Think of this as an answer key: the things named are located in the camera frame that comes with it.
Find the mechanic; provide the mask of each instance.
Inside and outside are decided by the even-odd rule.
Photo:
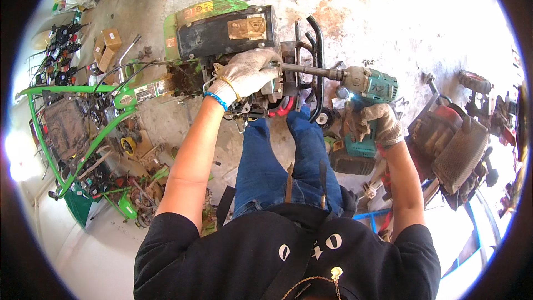
[[[440,263],[424,225],[422,189],[401,124],[387,104],[365,108],[361,117],[378,118],[376,141],[386,149],[393,243],[351,217],[339,217],[346,203],[327,162],[322,130],[309,123],[307,106],[287,115],[296,143],[291,175],[276,160],[266,120],[251,122],[244,132],[233,219],[200,238],[222,116],[227,105],[276,77],[277,69],[266,68],[271,60],[280,58],[266,49],[238,54],[208,89],[137,253],[134,297],[435,299]]]

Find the cordless impact wrench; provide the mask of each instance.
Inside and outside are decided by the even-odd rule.
[[[302,66],[273,62],[273,67],[281,67],[285,71],[301,72],[313,76],[325,77],[341,82],[358,102],[354,111],[361,111],[364,107],[376,103],[391,103],[398,94],[398,81],[395,77],[380,71],[362,66],[350,66],[347,69],[319,69],[312,66]],[[333,144],[330,163],[333,170],[346,174],[369,175],[376,163],[376,120],[370,121],[370,134],[358,142],[353,133],[348,133],[343,139]]]

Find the concrete floor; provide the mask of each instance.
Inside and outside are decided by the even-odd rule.
[[[163,20],[192,4],[209,0],[101,0],[97,7],[83,14],[82,22],[92,22],[83,38],[81,64],[93,61],[94,39],[104,28],[117,28],[123,40],[121,56],[133,38],[142,38],[131,50],[134,58],[143,46],[152,46],[151,59],[164,57]],[[396,76],[399,98],[410,103],[402,110],[405,127],[430,98],[430,89],[421,80],[423,72],[435,74],[436,84],[455,103],[464,105],[469,91],[458,85],[457,73],[476,72],[494,84],[505,85],[510,69],[511,36],[497,4],[480,0],[252,0],[250,4],[271,4],[278,18],[281,41],[294,40],[294,20],[302,19],[302,33],[311,28],[305,21],[313,15],[325,35],[325,64],[343,60],[359,66],[364,59],[374,59],[372,68]],[[164,67],[144,71],[146,81],[159,77]],[[335,83],[327,91],[334,94]],[[142,122],[153,144],[165,144],[168,150],[180,146],[188,132],[186,111],[192,118],[201,99],[185,106],[161,97],[141,104]],[[283,167],[294,161],[294,141],[284,119],[269,120],[271,143]],[[226,185],[234,185],[236,168],[242,152],[243,137],[233,122],[222,121],[218,134],[214,179],[209,183],[213,203],[218,203]],[[162,157],[171,164],[170,157]],[[368,177],[338,174],[339,182],[358,192]]]

